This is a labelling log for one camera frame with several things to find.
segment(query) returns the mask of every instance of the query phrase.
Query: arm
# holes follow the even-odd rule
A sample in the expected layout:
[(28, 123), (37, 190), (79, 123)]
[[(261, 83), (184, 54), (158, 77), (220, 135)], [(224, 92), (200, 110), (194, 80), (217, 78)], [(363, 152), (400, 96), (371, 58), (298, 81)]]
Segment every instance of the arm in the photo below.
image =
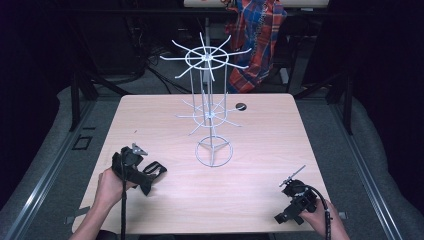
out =
[[(331, 220), (331, 239), (334, 240), (349, 240), (343, 222), (340, 219), (339, 212), (334, 205), (327, 202), (328, 209), (330, 210)], [(322, 237), (325, 237), (325, 211), (320, 200), (317, 199), (317, 209), (315, 212), (310, 213), (303, 211), (299, 214), (301, 218), (311, 224), (312, 228)]]
[[(127, 182), (127, 190), (136, 184)], [(122, 180), (108, 168), (99, 175), (93, 206), (70, 239), (96, 239), (112, 207), (121, 200)]]

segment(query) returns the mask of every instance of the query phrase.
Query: black wire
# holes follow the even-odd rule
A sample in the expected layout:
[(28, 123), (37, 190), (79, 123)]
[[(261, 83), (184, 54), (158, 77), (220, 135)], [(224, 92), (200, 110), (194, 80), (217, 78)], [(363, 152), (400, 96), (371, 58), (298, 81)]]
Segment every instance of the black wire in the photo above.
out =
[(121, 200), (121, 240), (125, 240), (126, 229), (126, 201), (127, 201), (127, 173), (124, 168), (125, 157), (121, 156), (121, 173), (122, 173), (122, 200)]
[(155, 69), (151, 68), (150, 66), (146, 67), (150, 72), (152, 72), (154, 75), (156, 75), (157, 78), (159, 78), (159, 80), (162, 81), (162, 83), (165, 85), (166, 89), (168, 90), (168, 93), (171, 94), (171, 91), (167, 85), (170, 84), (172, 85), (178, 92), (180, 93), (192, 93), (191, 90), (188, 90), (186, 88), (184, 88), (183, 86), (179, 85), (178, 83), (168, 79), (167, 77), (163, 76), (162, 74), (160, 74), (158, 71), (156, 71)]
[(331, 217), (330, 217), (330, 211), (328, 210), (327, 202), (325, 201), (324, 197), (316, 188), (311, 187), (309, 185), (304, 185), (304, 187), (310, 188), (321, 199), (322, 206), (324, 207), (324, 210), (325, 210), (325, 239), (331, 240)]

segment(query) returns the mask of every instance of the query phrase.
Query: white wire rack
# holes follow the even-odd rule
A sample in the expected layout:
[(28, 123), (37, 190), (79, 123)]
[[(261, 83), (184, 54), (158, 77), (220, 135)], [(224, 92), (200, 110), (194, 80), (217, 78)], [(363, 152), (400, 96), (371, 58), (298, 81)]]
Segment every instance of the white wire rack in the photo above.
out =
[[(200, 33), (201, 47), (189, 49), (172, 41), (177, 47), (187, 51), (183, 58), (166, 58), (164, 60), (184, 60), (188, 68), (175, 78), (181, 78), (185, 74), (190, 74), (190, 83), (192, 91), (192, 103), (183, 102), (193, 109), (191, 115), (177, 115), (179, 118), (193, 118), (197, 126), (189, 135), (192, 135), (200, 127), (208, 128), (209, 135), (202, 138), (196, 146), (196, 158), (204, 165), (209, 167), (219, 167), (230, 161), (233, 155), (233, 147), (231, 143), (224, 137), (217, 134), (216, 128), (223, 123), (229, 123), (234, 126), (240, 125), (227, 120), (228, 112), (237, 110), (227, 109), (227, 69), (228, 66), (245, 69), (248, 66), (238, 66), (229, 62), (231, 55), (239, 55), (249, 52), (240, 51), (235, 53), (227, 53), (222, 47), (227, 44), (231, 36), (227, 38), (219, 47), (205, 45), (202, 34)], [(221, 100), (215, 102), (213, 96), (213, 82), (215, 82), (214, 70), (224, 68), (224, 96)], [(193, 85), (193, 71), (200, 74), (200, 103), (196, 103)]]

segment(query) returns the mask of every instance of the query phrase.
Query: plaid shirt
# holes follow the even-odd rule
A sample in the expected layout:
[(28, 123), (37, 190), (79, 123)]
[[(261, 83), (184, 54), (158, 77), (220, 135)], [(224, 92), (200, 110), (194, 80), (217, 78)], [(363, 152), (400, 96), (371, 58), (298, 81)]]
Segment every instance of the plaid shirt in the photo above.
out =
[(230, 75), (228, 91), (246, 93), (259, 85), (272, 68), (274, 45), (278, 30), (287, 14), (277, 0), (238, 0), (239, 17), (232, 27), (231, 46), (237, 51), (252, 50), (237, 55), (235, 63), (249, 66), (234, 68)]

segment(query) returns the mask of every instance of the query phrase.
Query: chair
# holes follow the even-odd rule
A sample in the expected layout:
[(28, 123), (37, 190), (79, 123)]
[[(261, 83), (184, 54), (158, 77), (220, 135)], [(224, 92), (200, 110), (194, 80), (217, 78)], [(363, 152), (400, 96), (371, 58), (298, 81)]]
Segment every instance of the chair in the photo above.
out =
[[(316, 34), (316, 29), (309, 20), (303, 16), (290, 16), (280, 26), (278, 39), (274, 48), (273, 69), (270, 76), (279, 74), (282, 68), (290, 69), (285, 92), (290, 90), (290, 84), (296, 65), (299, 46), (306, 36)], [(280, 76), (281, 85), (284, 86), (283, 78)]]

